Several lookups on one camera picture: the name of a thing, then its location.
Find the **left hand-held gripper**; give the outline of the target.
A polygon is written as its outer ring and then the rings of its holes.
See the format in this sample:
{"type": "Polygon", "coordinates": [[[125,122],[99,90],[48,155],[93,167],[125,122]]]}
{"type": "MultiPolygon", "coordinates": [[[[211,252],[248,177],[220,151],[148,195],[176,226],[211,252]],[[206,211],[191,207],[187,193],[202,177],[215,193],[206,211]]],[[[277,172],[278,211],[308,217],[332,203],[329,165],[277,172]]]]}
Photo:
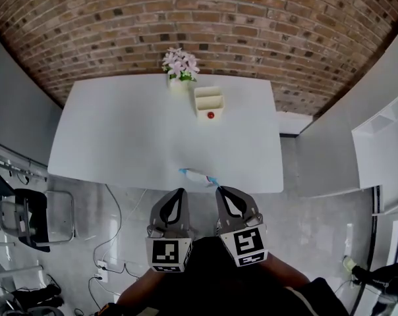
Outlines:
{"type": "Polygon", "coordinates": [[[156,202],[146,238],[148,264],[153,271],[185,271],[195,237],[189,227],[188,195],[184,188],[170,191],[156,202]]]}

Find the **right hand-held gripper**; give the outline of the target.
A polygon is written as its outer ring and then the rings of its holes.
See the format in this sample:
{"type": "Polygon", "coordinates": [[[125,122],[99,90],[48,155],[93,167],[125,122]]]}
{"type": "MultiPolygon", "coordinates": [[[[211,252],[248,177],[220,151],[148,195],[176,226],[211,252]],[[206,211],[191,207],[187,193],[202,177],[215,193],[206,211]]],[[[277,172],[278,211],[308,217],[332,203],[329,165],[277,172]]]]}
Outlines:
{"type": "Polygon", "coordinates": [[[236,188],[220,186],[215,198],[216,232],[235,265],[244,267],[266,260],[267,227],[253,197],[236,188]]]}

